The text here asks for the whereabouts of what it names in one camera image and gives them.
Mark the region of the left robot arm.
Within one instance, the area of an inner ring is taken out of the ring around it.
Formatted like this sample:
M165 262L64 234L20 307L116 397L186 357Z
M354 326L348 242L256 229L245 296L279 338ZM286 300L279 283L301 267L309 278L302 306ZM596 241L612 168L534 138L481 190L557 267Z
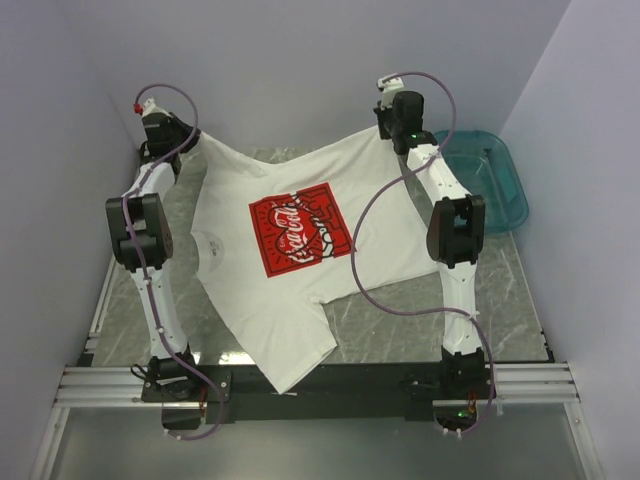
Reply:
M199 131L157 107L136 105L135 110L146 134L139 171L125 193L105 204L115 260L134 281L149 331L148 365L136 364L130 371L143 381L145 401L186 402L197 397L202 381L193 371L171 290L174 245L163 199L180 174L180 155L195 146Z

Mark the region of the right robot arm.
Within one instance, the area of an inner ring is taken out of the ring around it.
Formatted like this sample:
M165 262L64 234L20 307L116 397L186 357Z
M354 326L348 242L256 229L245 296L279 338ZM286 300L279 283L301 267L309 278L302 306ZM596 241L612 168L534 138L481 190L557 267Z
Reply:
M485 233L485 201L457 179L433 134L423 129L424 97L401 82L382 87L374 112L380 137L416 178L432 203L426 246L440 276L444 337L439 387L460 399L486 382L484 350L471 319L477 315L475 276Z

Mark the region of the teal plastic bin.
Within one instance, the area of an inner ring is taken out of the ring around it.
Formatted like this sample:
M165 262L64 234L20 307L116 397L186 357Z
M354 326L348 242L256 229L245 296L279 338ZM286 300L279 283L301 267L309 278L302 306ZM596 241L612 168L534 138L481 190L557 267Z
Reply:
M480 130L458 131L442 150L456 178L486 204L485 232L514 231L528 218L529 205L506 144Z

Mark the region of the white t-shirt red print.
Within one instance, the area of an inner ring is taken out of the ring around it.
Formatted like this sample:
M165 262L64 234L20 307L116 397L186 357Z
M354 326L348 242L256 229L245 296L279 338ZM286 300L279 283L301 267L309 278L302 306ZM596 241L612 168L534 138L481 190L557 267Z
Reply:
M427 228L376 128L269 164L202 134L197 275L279 393L336 347L324 305L432 274Z

